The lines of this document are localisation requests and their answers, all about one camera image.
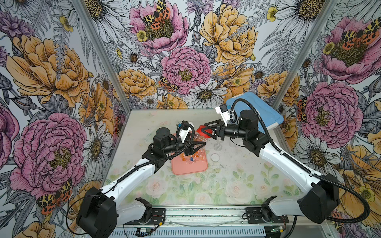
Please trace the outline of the red jar lid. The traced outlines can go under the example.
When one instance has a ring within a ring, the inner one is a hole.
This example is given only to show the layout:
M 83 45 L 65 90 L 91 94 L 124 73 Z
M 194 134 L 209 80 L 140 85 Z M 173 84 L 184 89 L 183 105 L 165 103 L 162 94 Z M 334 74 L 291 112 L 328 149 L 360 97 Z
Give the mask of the red jar lid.
M 211 138 L 211 135 L 213 135 L 213 130 L 205 129 L 205 128 L 206 128 L 206 126 L 201 125 L 201 126 L 199 126 L 199 128 L 196 131 L 200 136 L 202 136 L 204 138 Z

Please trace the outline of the red lid candy jar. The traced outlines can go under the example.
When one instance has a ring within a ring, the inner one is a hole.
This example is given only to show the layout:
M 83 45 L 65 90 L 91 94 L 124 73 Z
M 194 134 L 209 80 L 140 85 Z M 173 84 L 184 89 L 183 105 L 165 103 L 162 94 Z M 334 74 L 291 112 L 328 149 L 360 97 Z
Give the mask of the red lid candy jar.
M 195 135 L 195 137 L 193 139 L 194 149 L 204 148 L 206 146 L 207 141 L 208 141 L 208 138 L 205 138 L 199 134 Z

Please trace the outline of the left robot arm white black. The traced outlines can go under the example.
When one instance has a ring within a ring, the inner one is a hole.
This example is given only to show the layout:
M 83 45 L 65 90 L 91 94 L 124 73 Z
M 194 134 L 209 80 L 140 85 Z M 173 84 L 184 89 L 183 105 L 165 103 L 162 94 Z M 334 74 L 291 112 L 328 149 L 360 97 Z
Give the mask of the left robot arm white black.
M 205 145 L 206 142 L 195 139 L 195 129 L 189 123 L 180 125 L 175 134 L 168 128 L 159 128 L 153 142 L 131 169 L 110 184 L 92 187 L 86 192 L 80 200 L 76 224 L 92 238 L 107 238 L 118 226 L 152 221 L 151 203 L 136 198 L 127 208 L 121 209 L 122 201 L 167 161 L 181 154 L 193 155 Z

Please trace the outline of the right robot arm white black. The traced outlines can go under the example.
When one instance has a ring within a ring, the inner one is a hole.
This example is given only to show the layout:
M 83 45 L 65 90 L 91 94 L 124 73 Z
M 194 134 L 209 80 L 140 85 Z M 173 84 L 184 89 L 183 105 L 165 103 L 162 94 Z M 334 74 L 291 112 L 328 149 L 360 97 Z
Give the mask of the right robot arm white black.
M 215 140 L 226 137 L 240 138 L 244 147 L 278 168 L 301 190 L 297 198 L 271 196 L 262 204 L 263 219 L 267 221 L 283 215 L 304 216 L 321 224 L 340 204 L 338 188 L 326 182 L 335 178 L 322 175 L 282 150 L 266 134 L 259 130 L 260 118 L 252 110 L 243 110 L 236 124 L 221 120 L 206 123 L 201 132 Z

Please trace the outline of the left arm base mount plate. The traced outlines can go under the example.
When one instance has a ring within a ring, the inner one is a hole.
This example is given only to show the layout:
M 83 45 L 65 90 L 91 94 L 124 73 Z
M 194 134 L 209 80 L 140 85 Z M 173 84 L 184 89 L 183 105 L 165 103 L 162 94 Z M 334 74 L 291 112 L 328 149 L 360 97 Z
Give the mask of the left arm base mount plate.
M 144 212 L 139 219 L 131 221 L 134 225 L 158 225 L 159 223 L 164 224 L 166 219 L 166 209 L 153 207 L 151 203 L 147 200 L 139 197 L 135 199 L 139 205 L 144 207 Z

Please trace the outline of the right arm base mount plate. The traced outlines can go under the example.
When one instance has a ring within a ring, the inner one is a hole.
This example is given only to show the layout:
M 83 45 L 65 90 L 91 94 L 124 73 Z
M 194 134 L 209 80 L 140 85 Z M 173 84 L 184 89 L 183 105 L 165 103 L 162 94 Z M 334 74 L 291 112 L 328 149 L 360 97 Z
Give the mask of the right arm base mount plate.
M 284 223 L 287 224 L 289 219 L 286 215 L 276 216 L 269 207 L 269 203 L 276 198 L 271 196 L 262 205 L 246 207 L 242 215 L 243 220 L 247 220 L 249 224 L 272 224 Z

